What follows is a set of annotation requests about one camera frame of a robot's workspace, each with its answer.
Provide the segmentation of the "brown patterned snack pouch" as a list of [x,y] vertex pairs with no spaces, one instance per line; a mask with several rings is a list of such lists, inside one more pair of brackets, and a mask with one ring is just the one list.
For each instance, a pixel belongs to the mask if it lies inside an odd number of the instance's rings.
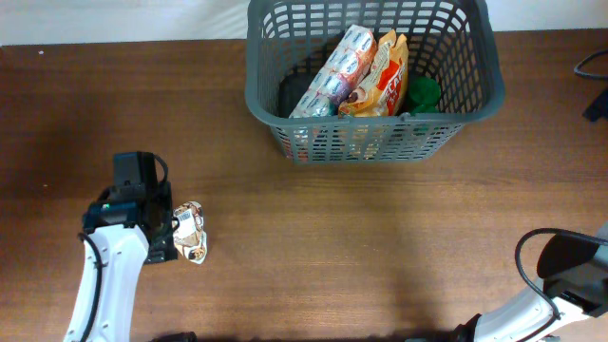
[[173,241],[178,252],[187,260],[202,264],[207,256],[207,235],[204,231],[202,207],[197,201],[187,201],[173,211]]

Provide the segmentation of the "Kleenex tissue multipack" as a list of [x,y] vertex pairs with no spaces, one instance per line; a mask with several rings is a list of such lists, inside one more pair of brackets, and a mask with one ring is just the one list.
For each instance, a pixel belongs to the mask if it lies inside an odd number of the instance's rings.
[[[369,28],[350,26],[322,68],[314,75],[307,90],[290,113],[292,119],[325,118],[338,114],[338,107],[346,101],[370,70],[377,51],[377,43]],[[288,150],[287,157],[309,158],[308,146],[313,147],[313,158],[320,161],[325,150],[330,159],[346,151],[353,158],[361,152],[362,129],[356,129],[350,143],[345,143],[345,128],[332,130],[301,127],[294,131],[296,150]]]

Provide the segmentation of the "orange snack bag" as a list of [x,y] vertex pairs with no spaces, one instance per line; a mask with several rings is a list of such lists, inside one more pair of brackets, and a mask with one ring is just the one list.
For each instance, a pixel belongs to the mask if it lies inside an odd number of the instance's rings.
[[[338,107],[338,115],[379,119],[398,114],[408,88],[407,37],[394,29],[382,36],[370,71]],[[387,125],[366,124],[354,128],[346,145],[346,161],[372,160],[389,139]]]

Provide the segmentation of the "green lid pale jar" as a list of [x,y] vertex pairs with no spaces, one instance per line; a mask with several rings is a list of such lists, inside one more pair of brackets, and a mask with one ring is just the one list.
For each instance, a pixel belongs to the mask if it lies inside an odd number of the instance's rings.
[[[415,119],[415,118],[420,117],[423,114],[436,113],[436,112],[437,112],[437,108],[434,105],[418,104],[418,105],[415,105],[414,107],[410,108],[406,113],[404,113],[403,117],[406,119]],[[415,137],[422,137],[422,136],[425,136],[429,132],[430,129],[431,129],[431,126],[429,123],[422,123],[421,121],[416,121],[413,124],[412,135]]]

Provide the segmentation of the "green lid spice jar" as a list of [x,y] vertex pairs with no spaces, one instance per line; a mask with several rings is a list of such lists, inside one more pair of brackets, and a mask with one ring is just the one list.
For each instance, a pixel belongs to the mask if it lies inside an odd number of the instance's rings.
[[406,111],[415,105],[436,105],[442,96],[439,84],[431,78],[415,76],[408,80]]

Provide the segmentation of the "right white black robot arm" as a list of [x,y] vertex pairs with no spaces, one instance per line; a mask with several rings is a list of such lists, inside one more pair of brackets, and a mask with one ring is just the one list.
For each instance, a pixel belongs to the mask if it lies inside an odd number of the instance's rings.
[[[524,244],[549,235],[531,280],[522,264]],[[555,227],[536,228],[515,247],[515,265],[526,287],[502,307],[474,315],[447,342],[549,341],[555,330],[607,312],[607,229],[594,236]]]

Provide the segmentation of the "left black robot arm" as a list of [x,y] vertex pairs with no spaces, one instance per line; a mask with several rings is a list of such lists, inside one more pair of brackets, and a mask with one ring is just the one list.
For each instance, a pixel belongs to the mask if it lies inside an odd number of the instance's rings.
[[79,291],[65,341],[127,341],[143,265],[177,257],[168,166],[151,152],[113,157],[113,183],[83,214]]

